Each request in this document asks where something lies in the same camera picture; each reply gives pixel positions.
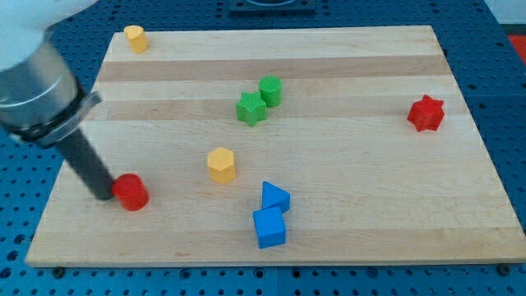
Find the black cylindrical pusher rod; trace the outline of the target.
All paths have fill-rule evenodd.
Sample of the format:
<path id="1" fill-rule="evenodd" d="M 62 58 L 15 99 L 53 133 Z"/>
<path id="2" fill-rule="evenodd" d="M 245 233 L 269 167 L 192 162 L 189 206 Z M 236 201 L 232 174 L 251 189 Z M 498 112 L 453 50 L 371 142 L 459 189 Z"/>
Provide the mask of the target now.
<path id="1" fill-rule="evenodd" d="M 81 129 L 75 130 L 54 146 L 96 199 L 113 199 L 113 176 Z"/>

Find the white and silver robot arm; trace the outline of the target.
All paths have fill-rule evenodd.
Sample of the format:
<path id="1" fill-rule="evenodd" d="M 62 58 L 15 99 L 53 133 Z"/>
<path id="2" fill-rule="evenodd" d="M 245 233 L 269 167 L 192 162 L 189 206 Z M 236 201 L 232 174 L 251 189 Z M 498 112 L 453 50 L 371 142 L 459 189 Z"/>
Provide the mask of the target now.
<path id="1" fill-rule="evenodd" d="M 86 93 L 50 40 L 52 26 L 91 0 L 1 2 L 1 125 L 21 141 L 55 147 L 95 198 L 113 177 L 79 128 L 101 98 Z"/>

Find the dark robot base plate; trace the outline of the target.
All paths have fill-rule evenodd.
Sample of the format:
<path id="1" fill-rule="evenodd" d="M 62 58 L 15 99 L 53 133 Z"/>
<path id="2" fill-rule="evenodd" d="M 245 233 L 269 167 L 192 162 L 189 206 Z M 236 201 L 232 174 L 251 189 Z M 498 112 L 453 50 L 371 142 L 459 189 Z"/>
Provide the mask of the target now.
<path id="1" fill-rule="evenodd" d="M 228 14 L 244 16 L 254 14 L 316 12 L 316 0 L 229 0 Z"/>

